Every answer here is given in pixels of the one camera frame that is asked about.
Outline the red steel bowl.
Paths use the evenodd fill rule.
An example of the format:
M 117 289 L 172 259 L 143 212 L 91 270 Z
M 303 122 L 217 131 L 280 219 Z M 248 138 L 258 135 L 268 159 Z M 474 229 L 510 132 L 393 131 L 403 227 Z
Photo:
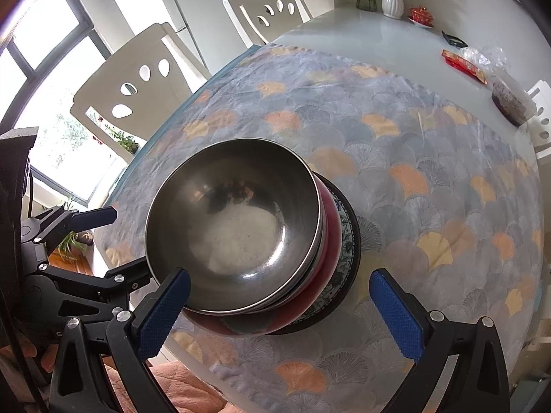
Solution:
M 327 234 L 323 255 L 312 276 L 287 296 L 281 304 L 260 312 L 229 316 L 209 316 L 184 309 L 183 315 L 193 324 L 227 337 L 249 337 L 274 333 L 301 317 L 323 292 L 336 270 L 342 251 L 343 227 L 337 203 L 329 189 L 330 181 L 314 173 L 321 190 L 327 217 Z

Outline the ginkgo pattern tablecloth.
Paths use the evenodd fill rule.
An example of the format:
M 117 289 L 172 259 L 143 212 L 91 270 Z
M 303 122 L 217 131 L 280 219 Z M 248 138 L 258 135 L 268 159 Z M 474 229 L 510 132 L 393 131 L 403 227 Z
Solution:
M 378 267 L 453 321 L 492 318 L 514 365 L 543 264 L 535 163 L 446 99 L 348 58 L 271 45 L 216 73 L 114 189 L 117 221 L 94 234 L 106 262 L 144 255 L 147 211 L 166 177 L 233 138 L 281 143 L 332 181 L 358 217 L 362 260 L 341 305 L 294 334 L 223 338 L 180 319 L 178 353 L 198 377 L 246 409 L 378 412 L 411 367 L 369 296 Z

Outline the clear plastic bag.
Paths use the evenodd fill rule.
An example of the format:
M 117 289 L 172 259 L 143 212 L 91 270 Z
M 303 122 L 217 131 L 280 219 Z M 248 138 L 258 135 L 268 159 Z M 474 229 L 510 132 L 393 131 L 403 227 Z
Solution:
M 487 79 L 508 72 L 510 68 L 510 63 L 501 47 L 486 46 L 481 50 L 475 47 L 463 47 L 459 50 L 459 55 L 482 70 Z

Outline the white flower vase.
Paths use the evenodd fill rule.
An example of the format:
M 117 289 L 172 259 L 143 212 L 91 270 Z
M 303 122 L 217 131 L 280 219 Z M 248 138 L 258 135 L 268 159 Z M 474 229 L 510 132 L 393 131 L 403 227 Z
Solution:
M 382 0 L 381 9 L 386 17 L 398 20 L 404 14 L 404 0 Z

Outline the clear plastic food container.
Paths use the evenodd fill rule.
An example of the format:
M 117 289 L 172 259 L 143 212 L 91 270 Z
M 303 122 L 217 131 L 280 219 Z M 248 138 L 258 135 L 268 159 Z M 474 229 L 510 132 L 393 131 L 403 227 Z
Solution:
M 534 101 L 514 80 L 497 77 L 492 84 L 491 99 L 511 124 L 526 123 L 536 112 Z

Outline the blue steel bowl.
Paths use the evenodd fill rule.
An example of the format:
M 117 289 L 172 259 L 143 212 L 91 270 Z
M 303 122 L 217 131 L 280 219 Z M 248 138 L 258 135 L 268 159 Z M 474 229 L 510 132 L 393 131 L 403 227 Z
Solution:
M 310 272 L 325 229 L 316 179 L 286 146 L 223 141 L 173 170 L 148 209 L 147 264 L 190 275 L 186 309 L 234 315 L 281 300 Z

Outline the white chair right side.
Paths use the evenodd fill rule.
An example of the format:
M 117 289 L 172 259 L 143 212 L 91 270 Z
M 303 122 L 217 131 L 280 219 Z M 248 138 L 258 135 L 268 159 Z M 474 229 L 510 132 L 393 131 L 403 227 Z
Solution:
M 550 85 L 540 79 L 528 95 L 535 105 L 534 115 L 527 121 L 528 132 L 539 163 L 550 162 L 551 102 Z

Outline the black small packet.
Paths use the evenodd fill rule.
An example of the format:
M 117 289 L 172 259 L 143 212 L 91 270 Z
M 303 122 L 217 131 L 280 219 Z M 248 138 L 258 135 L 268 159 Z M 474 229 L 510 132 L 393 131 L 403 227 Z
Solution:
M 442 37 L 450 46 L 455 47 L 456 49 L 464 49 L 465 47 L 468 47 L 468 44 L 462 39 L 455 35 L 448 34 L 445 31 L 442 31 Z

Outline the blue floral plate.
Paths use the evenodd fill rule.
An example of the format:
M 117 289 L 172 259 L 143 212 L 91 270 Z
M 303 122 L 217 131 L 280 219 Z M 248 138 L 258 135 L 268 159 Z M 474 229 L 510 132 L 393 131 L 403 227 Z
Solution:
M 268 336 L 291 334 L 317 324 L 329 316 L 345 299 L 352 287 L 362 259 L 362 238 L 358 219 L 342 191 L 329 179 L 315 172 L 316 177 L 332 193 L 341 219 L 342 247 L 338 264 L 328 284 L 313 305 L 289 325 L 268 333 Z

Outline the red snack packet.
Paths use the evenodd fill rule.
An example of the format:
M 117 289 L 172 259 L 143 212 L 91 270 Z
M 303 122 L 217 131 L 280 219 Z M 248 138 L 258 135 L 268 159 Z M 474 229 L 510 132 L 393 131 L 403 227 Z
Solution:
M 466 76 L 474 78 L 483 85 L 488 84 L 485 73 L 473 63 L 462 58 L 462 56 L 459 56 L 450 50 L 442 50 L 441 56 L 449 66 L 459 70 Z

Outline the cream dining chair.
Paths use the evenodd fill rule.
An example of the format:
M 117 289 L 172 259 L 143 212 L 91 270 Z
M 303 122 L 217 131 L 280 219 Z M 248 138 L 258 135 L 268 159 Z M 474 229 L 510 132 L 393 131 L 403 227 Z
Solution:
M 267 45 L 312 19 L 304 0 L 222 0 L 246 47 Z
M 70 113 L 131 162 L 105 123 L 147 141 L 210 77 L 169 23 L 154 23 L 105 60 L 76 92 Z

